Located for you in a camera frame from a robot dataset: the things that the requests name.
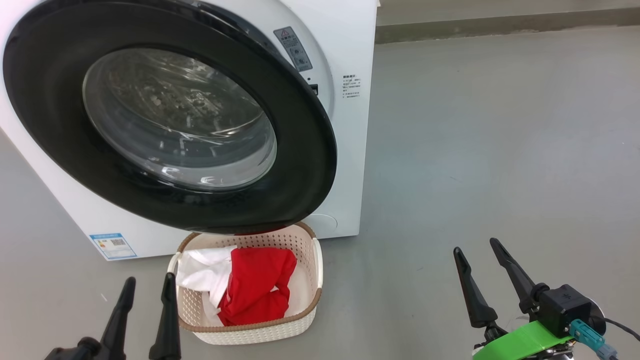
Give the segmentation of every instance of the door glass window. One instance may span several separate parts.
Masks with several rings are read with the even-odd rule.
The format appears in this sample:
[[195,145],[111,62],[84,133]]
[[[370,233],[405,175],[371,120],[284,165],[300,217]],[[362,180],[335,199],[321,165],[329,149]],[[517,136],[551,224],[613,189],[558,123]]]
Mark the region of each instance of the door glass window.
[[276,136],[263,109],[196,59],[157,49],[115,51],[91,66],[83,95],[106,141],[171,183],[239,188],[275,160]]

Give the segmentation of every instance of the washing machine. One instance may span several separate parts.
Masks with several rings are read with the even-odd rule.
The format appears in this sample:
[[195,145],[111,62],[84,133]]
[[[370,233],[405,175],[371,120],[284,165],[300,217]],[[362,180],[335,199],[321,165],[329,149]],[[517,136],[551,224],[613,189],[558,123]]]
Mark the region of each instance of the washing machine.
[[0,126],[107,260],[191,231],[356,235],[375,18],[376,0],[4,1]]

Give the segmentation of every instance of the blue sticker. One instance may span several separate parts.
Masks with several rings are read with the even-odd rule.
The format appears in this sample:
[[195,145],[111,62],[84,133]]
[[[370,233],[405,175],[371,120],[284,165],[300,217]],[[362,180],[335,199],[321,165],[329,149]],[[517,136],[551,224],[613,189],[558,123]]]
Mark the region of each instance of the blue sticker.
[[89,237],[109,260],[138,257],[120,233],[89,235]]

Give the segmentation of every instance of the laundry basket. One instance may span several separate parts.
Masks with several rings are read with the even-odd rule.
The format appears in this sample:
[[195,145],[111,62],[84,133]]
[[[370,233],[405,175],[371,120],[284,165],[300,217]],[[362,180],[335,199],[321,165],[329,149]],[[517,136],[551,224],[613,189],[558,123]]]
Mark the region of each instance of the laundry basket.
[[322,251],[311,228],[298,223],[285,229],[256,235],[222,236],[192,233],[180,244],[167,271],[175,271],[182,253],[186,250],[230,245],[237,245],[239,248],[276,247],[293,251],[298,264],[289,280],[291,297],[285,317],[250,325],[222,326],[221,323],[213,323],[206,317],[201,292],[177,286],[180,326],[213,345],[263,343],[290,338],[307,330],[316,315],[323,283]]

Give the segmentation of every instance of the washing machine door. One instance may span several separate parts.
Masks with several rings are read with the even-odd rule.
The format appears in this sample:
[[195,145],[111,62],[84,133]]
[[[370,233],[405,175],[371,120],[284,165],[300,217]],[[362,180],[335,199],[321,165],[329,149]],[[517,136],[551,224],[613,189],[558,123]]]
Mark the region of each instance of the washing machine door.
[[293,224],[333,183],[321,103],[267,42],[214,6],[48,0],[4,53],[35,142],[104,199],[211,233]]

